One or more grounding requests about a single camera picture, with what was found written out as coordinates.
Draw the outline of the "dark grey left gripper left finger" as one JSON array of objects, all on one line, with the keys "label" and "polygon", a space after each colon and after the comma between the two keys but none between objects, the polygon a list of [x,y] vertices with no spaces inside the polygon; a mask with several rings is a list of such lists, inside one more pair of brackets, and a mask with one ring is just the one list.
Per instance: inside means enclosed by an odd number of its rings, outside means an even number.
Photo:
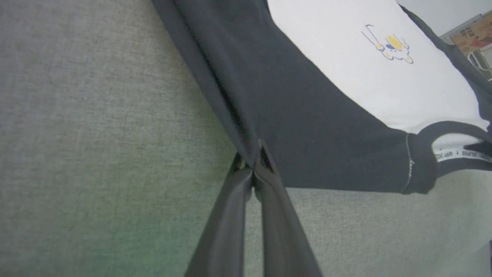
[{"label": "dark grey left gripper left finger", "polygon": [[237,153],[220,189],[186,277],[244,276],[246,204],[251,198],[253,169]]}]

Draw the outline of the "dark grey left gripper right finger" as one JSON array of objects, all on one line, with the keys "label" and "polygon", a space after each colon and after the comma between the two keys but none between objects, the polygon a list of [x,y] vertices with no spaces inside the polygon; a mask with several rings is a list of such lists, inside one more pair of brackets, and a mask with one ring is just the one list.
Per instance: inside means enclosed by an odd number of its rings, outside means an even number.
[{"label": "dark grey left gripper right finger", "polygon": [[320,267],[265,140],[258,140],[254,189],[261,203],[264,275],[319,277]]}]

